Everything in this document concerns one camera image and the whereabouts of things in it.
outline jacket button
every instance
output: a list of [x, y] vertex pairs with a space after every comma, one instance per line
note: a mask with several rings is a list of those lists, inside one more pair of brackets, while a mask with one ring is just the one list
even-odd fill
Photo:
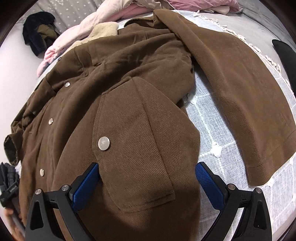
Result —
[[44, 170], [43, 169], [40, 169], [40, 171], [39, 171], [39, 173], [40, 173], [40, 176], [44, 176]]
[[108, 137], [101, 137], [98, 142], [100, 150], [107, 150], [110, 146], [110, 140]]

